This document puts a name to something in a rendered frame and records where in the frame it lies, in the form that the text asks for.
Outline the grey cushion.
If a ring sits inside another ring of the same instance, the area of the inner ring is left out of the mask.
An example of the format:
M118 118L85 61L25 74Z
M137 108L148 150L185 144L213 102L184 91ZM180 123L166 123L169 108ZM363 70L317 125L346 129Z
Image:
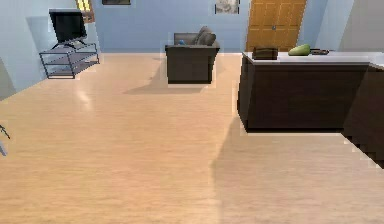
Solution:
M194 38L193 44L212 46L215 40L215 33L208 26L203 26Z

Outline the dark brown box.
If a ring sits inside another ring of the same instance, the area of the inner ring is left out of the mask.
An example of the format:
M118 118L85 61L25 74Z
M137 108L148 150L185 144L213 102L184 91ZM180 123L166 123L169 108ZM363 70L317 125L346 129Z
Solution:
M276 60L278 49L275 47L255 47L252 52L254 60Z

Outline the dark brown kitchen counter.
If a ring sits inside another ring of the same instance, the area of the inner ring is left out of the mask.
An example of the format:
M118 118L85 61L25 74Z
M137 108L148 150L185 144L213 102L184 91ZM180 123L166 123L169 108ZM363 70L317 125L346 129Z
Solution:
M237 110L250 133L340 133L384 169L383 52L244 52Z

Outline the orange wooden room door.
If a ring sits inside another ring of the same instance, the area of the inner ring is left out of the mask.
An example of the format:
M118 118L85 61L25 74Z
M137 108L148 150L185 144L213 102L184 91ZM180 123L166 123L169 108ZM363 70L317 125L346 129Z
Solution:
M275 47L287 52L294 48L306 4L307 0L251 0L245 49Z

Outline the green oval fruit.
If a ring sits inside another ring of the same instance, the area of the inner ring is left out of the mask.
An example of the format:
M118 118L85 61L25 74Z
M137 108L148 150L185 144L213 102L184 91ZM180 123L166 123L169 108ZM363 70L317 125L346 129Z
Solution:
M303 44L296 46L288 51L289 56L308 56L311 48L309 44Z

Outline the grey metal television stand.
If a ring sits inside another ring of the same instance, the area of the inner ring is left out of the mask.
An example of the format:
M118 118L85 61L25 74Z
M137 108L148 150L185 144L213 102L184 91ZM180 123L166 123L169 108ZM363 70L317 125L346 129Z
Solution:
M95 43L57 46L39 56L48 79L75 79L80 72L100 63Z

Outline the black television set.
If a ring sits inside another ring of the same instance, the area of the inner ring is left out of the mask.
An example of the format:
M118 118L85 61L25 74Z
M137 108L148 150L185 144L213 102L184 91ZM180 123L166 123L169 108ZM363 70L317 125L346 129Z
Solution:
M82 42L87 37L83 13L79 9L50 9L49 15L58 45Z

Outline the thin dark chair leg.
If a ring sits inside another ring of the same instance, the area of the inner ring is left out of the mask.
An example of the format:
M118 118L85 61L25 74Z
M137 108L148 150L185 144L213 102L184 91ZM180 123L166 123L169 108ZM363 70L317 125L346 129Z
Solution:
M9 140L11 139L10 135L7 133L6 129L4 126L0 125L0 133L3 133ZM5 149L5 146L3 143L0 141L0 153L2 156L7 156L7 151Z

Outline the grey framed wall picture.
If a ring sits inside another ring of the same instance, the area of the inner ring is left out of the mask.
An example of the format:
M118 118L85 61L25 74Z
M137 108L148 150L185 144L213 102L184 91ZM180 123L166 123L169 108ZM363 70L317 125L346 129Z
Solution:
M216 14L238 14L240 0L215 0Z

